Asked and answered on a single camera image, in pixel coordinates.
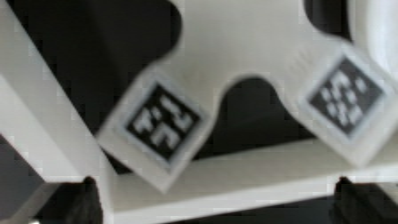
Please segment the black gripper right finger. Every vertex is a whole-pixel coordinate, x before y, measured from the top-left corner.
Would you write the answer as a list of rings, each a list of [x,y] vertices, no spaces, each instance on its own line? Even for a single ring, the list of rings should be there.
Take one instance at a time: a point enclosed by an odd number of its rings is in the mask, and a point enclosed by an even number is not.
[[[331,219],[332,224],[398,224],[398,183],[354,183],[341,177]]]

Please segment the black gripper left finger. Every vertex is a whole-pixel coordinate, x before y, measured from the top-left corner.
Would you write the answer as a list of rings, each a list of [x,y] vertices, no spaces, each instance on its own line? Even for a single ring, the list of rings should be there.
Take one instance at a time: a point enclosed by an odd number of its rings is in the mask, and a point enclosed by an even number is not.
[[[96,180],[64,183],[41,208],[41,224],[103,224]]]

